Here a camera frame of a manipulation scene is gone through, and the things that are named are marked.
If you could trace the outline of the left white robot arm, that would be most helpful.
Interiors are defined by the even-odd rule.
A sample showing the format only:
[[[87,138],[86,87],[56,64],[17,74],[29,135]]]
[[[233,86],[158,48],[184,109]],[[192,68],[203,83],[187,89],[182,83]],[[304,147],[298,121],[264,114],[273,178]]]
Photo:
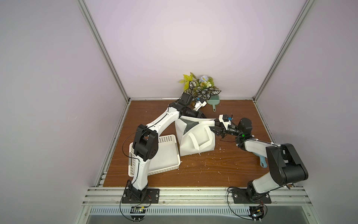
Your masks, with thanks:
[[[128,183],[129,194],[142,201],[146,197],[148,188],[148,172],[151,159],[158,152],[159,136],[173,122],[182,116],[205,118],[199,108],[206,105],[203,98],[196,98],[194,109],[190,104],[194,97],[189,93],[182,93],[181,97],[170,103],[167,109],[154,121],[147,125],[139,125],[135,132],[132,148],[134,149],[133,160],[137,161],[136,174]]]

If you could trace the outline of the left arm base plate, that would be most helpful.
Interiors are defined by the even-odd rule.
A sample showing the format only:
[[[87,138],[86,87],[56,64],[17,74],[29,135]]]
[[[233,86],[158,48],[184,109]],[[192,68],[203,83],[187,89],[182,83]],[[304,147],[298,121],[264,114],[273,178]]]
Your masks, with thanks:
[[[123,194],[121,203],[154,203],[159,201],[160,189],[143,189],[138,191],[136,188],[126,189]]]

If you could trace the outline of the white insulated delivery bag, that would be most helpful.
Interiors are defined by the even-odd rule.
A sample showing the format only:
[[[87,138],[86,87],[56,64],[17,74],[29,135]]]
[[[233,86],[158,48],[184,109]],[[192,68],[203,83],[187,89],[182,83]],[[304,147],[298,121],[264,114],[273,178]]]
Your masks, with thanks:
[[[215,134],[211,130],[215,119],[200,119],[182,116],[175,121],[180,156],[201,154],[213,151]]]

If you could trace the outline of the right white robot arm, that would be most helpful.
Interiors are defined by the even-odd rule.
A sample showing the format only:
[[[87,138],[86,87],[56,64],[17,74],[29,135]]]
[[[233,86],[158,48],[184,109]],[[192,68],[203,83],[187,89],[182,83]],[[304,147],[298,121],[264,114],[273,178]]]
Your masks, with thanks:
[[[214,126],[210,129],[222,138],[226,135],[235,136],[238,148],[267,159],[269,172],[248,183],[245,195],[250,200],[258,200],[272,190],[307,180],[309,177],[292,144],[275,144],[254,138],[252,121],[248,118],[242,118],[236,125],[231,117],[223,115],[214,121]]]

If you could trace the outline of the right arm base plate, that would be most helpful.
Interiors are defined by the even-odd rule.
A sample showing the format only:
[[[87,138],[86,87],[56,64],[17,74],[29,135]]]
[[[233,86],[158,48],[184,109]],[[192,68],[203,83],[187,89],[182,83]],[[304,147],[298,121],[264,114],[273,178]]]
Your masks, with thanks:
[[[271,204],[271,198],[268,193],[256,193],[252,189],[230,189],[230,194],[235,204]]]

